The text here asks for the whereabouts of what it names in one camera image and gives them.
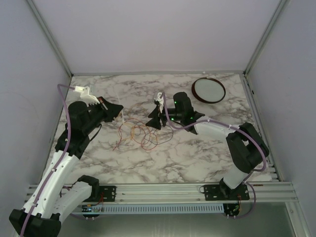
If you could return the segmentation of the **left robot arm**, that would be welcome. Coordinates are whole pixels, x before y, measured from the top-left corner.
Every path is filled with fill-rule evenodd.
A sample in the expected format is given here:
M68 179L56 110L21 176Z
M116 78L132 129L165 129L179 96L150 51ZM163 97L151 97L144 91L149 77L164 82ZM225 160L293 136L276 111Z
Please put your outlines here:
M56 237L64 220L80 203L99 201L102 197L99 180L88 175L78 178L64 196L60 193L91 141L89 134L101 128L102 123L113 122L123 105L98 97L96 102L73 102L64 110L67 123L58 138L51 164L29 200L9 216L22 237Z

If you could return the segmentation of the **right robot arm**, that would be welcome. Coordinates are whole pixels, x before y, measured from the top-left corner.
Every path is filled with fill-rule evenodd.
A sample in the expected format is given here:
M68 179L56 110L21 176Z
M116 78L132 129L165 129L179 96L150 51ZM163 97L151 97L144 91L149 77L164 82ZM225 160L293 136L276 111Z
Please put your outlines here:
M165 100L165 93L157 93L154 99L156 107L148 116L148 127L160 130L169 125L175 130L223 140L228 145L234 165L219 182L219 192L223 198L232 199L241 194L239 188L244 181L253 172L266 169L266 158L270 152L251 123L231 125L211 119L194 110L185 92L178 92L173 96L174 108L168 108Z

